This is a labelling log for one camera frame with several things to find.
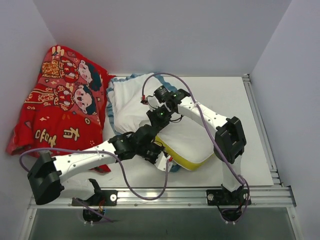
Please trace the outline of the blue white bear pillowcase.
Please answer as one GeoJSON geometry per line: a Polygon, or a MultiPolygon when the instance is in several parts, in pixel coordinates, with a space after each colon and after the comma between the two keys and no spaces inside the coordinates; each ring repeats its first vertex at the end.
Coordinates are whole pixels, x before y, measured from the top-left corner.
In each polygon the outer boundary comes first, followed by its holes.
{"type": "Polygon", "coordinates": [[[120,160],[140,156],[157,169],[169,172],[173,166],[172,157],[156,136],[170,123],[171,114],[164,107],[157,109],[154,90],[158,87],[176,91],[157,73],[113,78],[107,88],[107,115],[116,134],[111,143],[120,160]]]}

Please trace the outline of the white pillow yellow edge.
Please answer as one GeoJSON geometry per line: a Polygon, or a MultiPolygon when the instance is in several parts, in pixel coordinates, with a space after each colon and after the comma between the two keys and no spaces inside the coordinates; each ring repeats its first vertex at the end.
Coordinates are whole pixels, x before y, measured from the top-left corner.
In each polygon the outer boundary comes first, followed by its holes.
{"type": "MultiPolygon", "coordinates": [[[[149,124],[149,107],[141,103],[141,96],[151,96],[165,86],[175,92],[177,88],[165,81],[161,75],[132,74],[125,78],[114,77],[106,90],[108,96],[107,115],[115,134],[136,132],[143,124],[149,124]]],[[[181,167],[194,171],[214,154],[214,146],[206,130],[188,117],[170,123],[156,136],[165,150],[181,167]]]]}

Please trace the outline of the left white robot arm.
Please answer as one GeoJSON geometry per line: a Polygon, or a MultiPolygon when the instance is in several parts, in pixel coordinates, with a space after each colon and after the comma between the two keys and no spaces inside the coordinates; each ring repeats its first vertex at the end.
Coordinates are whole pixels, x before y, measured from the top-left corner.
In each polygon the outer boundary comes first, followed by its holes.
{"type": "Polygon", "coordinates": [[[42,153],[28,171],[27,178],[37,205],[56,200],[64,190],[63,183],[73,176],[101,165],[121,164],[140,156],[158,170],[168,173],[172,158],[165,148],[154,142],[158,130],[144,125],[135,132],[115,135],[86,150],[65,149],[65,155],[42,153]]]}

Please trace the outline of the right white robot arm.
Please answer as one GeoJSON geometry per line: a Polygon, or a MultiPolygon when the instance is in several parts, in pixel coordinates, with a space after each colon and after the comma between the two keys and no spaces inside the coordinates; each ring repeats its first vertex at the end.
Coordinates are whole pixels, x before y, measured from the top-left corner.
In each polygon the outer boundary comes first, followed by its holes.
{"type": "Polygon", "coordinates": [[[222,200],[232,205],[240,198],[239,189],[246,184],[241,177],[241,160],[247,140],[239,118],[220,115],[200,104],[185,91],[169,91],[158,87],[153,95],[142,95],[141,103],[149,106],[147,112],[152,126],[162,130],[176,113],[202,126],[212,144],[215,156],[222,161],[222,200]]]}

